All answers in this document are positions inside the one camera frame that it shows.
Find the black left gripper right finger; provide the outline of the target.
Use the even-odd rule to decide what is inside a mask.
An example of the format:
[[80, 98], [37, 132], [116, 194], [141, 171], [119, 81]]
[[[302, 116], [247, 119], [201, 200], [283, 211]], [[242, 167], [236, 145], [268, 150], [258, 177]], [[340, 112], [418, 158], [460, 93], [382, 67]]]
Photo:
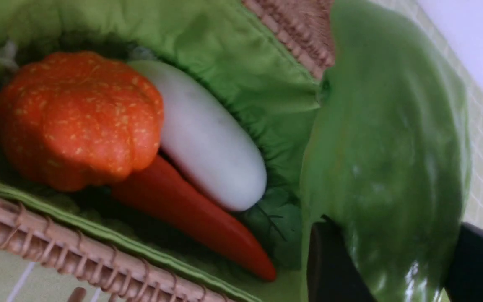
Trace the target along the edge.
[[483, 229], [464, 222], [445, 291], [451, 302], [483, 302]]

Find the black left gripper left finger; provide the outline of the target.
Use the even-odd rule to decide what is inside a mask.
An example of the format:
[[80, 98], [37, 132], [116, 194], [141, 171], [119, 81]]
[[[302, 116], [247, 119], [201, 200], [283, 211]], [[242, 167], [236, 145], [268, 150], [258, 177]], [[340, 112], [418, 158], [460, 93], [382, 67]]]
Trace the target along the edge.
[[348, 254], [340, 226], [328, 216], [311, 227], [307, 294], [310, 302], [375, 301]]

